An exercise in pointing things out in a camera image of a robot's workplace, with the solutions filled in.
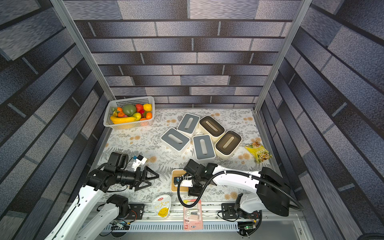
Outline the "bamboo lid tissue box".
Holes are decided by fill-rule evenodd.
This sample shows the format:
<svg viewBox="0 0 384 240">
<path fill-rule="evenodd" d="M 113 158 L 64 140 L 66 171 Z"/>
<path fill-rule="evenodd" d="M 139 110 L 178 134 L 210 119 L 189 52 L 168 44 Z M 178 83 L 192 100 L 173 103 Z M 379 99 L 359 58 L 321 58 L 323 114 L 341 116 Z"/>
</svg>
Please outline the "bamboo lid tissue box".
<svg viewBox="0 0 384 240">
<path fill-rule="evenodd" d="M 177 188 L 179 183 L 181 182 L 181 178 L 186 174 L 186 171 L 176 169 L 172 171 L 172 176 L 171 176 L 171 191 L 173 193 L 177 192 Z"/>
</svg>

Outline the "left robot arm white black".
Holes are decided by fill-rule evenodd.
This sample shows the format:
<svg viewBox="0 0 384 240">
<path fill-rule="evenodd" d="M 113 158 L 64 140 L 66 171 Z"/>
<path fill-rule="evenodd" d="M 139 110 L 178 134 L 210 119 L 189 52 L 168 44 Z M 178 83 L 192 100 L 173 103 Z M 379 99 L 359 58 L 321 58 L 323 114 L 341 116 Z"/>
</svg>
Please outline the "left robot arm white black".
<svg viewBox="0 0 384 240">
<path fill-rule="evenodd" d="M 124 153 L 113 152 L 109 160 L 92 170 L 78 192 L 78 195 L 62 219 L 46 237 L 48 240 L 94 240 L 107 225 L 125 228 L 128 216 L 138 216 L 132 210 L 129 200 L 117 191 L 109 197 L 98 214 L 86 221 L 99 200 L 109 193 L 114 185 L 126 186 L 139 191 L 152 185 L 159 174 L 145 165 L 146 159 L 139 155 L 134 157 L 133 171 L 127 170 L 130 158 Z"/>
</svg>

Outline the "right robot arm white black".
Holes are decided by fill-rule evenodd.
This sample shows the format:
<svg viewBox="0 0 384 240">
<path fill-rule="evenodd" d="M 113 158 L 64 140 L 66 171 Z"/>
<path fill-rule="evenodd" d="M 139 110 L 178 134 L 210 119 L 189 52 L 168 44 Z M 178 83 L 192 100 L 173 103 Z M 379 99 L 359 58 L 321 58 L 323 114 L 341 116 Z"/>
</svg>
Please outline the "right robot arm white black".
<svg viewBox="0 0 384 240">
<path fill-rule="evenodd" d="M 282 217 L 289 215 L 291 187 L 270 168 L 263 167 L 258 172 L 245 172 L 213 163 L 202 165 L 190 159 L 184 171 L 186 173 L 174 180 L 174 184 L 178 188 L 188 188 L 190 196 L 200 199 L 208 185 L 230 186 L 247 192 L 238 195 L 236 200 L 235 208 L 241 214 L 268 210 Z"/>
</svg>

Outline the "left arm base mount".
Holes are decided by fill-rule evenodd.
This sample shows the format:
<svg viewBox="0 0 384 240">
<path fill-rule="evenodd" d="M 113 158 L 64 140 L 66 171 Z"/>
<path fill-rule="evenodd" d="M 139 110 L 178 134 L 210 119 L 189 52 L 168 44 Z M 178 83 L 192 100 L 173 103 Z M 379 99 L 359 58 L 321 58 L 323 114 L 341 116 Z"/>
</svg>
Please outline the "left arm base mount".
<svg viewBox="0 0 384 240">
<path fill-rule="evenodd" d="M 145 204 L 125 204 L 119 209 L 119 219 L 124 221 L 141 220 L 145 212 Z"/>
</svg>

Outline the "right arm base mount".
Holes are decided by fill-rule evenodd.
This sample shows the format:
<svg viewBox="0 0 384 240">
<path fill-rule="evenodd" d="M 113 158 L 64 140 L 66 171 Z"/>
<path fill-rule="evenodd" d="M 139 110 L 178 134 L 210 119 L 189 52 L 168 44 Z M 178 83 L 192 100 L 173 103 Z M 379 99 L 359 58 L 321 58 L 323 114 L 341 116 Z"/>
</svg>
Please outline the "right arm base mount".
<svg viewBox="0 0 384 240">
<path fill-rule="evenodd" d="M 218 216 L 226 221 L 235 222 L 239 219 L 258 220 L 262 216 L 262 211 L 247 213 L 236 206 L 235 203 L 222 203 Z"/>
</svg>

